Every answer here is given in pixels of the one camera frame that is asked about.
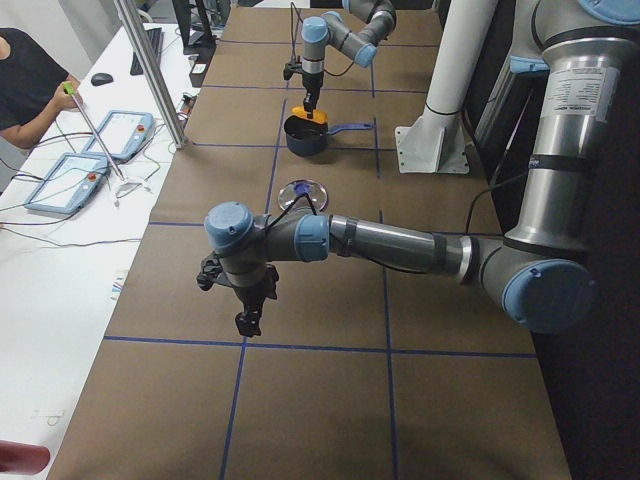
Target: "person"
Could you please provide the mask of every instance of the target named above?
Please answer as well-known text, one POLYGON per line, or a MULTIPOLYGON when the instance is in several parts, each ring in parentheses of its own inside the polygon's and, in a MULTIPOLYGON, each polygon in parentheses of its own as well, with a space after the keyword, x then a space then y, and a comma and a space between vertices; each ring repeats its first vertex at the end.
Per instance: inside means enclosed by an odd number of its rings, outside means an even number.
POLYGON ((0 136, 18 148, 36 145, 62 110, 76 107, 64 81, 80 84, 27 33, 0 28, 0 136))

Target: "orange object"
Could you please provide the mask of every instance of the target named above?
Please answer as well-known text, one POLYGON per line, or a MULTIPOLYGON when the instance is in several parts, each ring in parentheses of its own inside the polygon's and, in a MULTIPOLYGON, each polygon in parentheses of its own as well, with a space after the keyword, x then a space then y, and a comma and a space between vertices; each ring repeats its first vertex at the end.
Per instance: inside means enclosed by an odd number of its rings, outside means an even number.
POLYGON ((49 465, 47 447, 0 440, 0 473, 35 475, 49 465))
POLYGON ((320 125, 329 122, 327 112, 325 112, 324 110, 318 110, 317 108, 313 111, 311 118, 309 118, 308 112, 305 111, 302 105, 293 107, 291 109, 291 113, 293 113, 296 117, 304 118, 305 120, 311 120, 312 122, 319 123, 320 125))

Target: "red cylinder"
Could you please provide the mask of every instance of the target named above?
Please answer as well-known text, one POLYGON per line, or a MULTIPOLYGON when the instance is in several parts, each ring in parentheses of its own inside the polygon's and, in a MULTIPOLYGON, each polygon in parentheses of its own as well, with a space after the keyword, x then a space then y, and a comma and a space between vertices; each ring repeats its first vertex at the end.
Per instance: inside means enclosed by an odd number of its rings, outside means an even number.
POLYGON ((47 447, 0 440, 0 473, 35 475, 49 465, 47 447))

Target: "blue pot handle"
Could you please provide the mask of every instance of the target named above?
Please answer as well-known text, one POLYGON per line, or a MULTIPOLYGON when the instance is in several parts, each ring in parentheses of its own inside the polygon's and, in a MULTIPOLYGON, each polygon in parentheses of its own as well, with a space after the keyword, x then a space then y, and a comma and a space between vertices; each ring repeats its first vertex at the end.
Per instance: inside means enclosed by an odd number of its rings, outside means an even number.
POLYGON ((370 123, 341 123, 329 128, 327 135, 335 135, 342 130, 371 130, 373 125, 370 123))

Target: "dark background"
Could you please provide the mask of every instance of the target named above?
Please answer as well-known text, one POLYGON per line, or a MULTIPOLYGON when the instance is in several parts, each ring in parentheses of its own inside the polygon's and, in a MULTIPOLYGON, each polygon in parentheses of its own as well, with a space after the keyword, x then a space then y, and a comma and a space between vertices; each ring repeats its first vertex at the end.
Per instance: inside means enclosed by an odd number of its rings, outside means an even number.
MULTIPOLYGON (((430 8, 431 1, 395 0, 396 8, 430 8)), ((450 0, 440 2, 446 21, 450 0)), ((336 0, 312 7, 340 8, 336 0)), ((467 96, 475 127, 507 54, 515 0, 500 0, 467 96)), ((607 135, 586 207, 586 266, 599 296, 589 318, 560 335, 533 334, 560 438, 574 479, 640 479, 640 55, 622 72, 607 135)), ((498 182, 527 170, 542 106, 545 78, 518 78, 498 127, 480 151, 487 174, 505 156, 498 182)), ((503 232, 518 221, 524 180, 495 190, 503 232)))

